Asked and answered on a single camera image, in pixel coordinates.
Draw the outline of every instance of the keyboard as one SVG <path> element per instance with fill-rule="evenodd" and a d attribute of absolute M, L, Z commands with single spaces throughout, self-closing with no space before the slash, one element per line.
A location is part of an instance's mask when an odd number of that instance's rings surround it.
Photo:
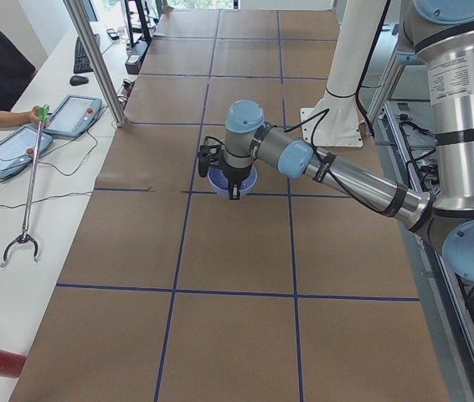
<path fill-rule="evenodd" d="M 95 42 L 97 45 L 100 45 L 100 35 L 94 35 Z M 88 60 L 88 54 L 86 54 L 85 47 L 83 46 L 80 38 L 77 37 L 77 42 L 75 42 L 75 62 L 73 64 L 73 74 L 82 74 L 89 73 L 94 71 Z"/>

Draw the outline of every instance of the brown tiled floor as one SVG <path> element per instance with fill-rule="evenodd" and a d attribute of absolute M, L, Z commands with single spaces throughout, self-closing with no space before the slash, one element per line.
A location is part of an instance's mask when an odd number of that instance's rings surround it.
<path fill-rule="evenodd" d="M 162 18 L 12 401 L 446 400 L 395 221 L 308 178 L 289 197 L 261 161 L 239 202 L 193 171 L 239 98 L 299 122 L 337 31 L 330 12 Z M 369 139 L 335 151 L 380 170 Z"/>

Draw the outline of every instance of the green clip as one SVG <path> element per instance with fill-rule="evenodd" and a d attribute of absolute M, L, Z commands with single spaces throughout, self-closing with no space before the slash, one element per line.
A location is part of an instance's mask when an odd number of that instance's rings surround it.
<path fill-rule="evenodd" d="M 39 118 L 42 123 L 45 123 L 45 119 L 47 119 L 47 114 L 49 113 L 49 105 L 43 105 L 39 108 Z"/>

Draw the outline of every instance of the white wall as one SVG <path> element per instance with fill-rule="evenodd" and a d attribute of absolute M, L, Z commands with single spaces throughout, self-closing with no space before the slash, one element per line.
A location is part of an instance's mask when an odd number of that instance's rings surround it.
<path fill-rule="evenodd" d="M 240 0 L 243 10 L 329 10 L 332 0 Z"/>
<path fill-rule="evenodd" d="M 0 0 L 0 30 L 36 68 L 71 26 L 63 0 Z"/>

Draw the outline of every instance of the white table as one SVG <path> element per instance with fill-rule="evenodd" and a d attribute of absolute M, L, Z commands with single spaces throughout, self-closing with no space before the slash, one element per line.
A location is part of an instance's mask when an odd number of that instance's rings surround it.
<path fill-rule="evenodd" d="M 121 40 L 111 42 L 104 27 L 99 24 L 94 25 L 94 30 L 100 33 L 100 48 L 106 50 L 104 59 L 118 90 L 124 78 L 135 79 L 125 69 L 125 44 Z M 64 36 L 13 111 L 26 111 L 45 103 L 50 105 L 52 111 L 68 94 L 102 98 L 94 73 L 85 74 L 90 78 L 87 85 L 69 84 L 76 37 L 74 30 Z M 59 174 L 52 167 L 39 165 L 33 199 L 91 191 L 115 129 L 116 124 L 110 111 L 107 111 L 90 129 L 90 133 L 99 142 L 98 146 L 71 177 Z M 9 133 L 10 131 L 0 131 L 0 139 Z M 65 142 L 65 139 L 55 139 L 50 149 Z M 51 162 L 69 173 L 79 165 L 94 143 L 93 138 L 84 134 L 42 161 Z M 17 209 L 0 208 L 0 263 L 7 244 L 21 234 L 29 176 L 30 168 L 26 168 L 18 176 L 0 183 L 0 204 L 23 204 L 23 207 Z M 8 266 L 5 270 L 0 268 L 1 349 L 28 353 L 89 198 L 89 195 L 71 196 L 33 205 L 28 232 L 39 243 L 40 260 L 38 263 L 33 261 L 30 243 L 15 245 L 10 251 Z M 0 402 L 8 400 L 16 382 L 16 379 L 0 377 Z"/>

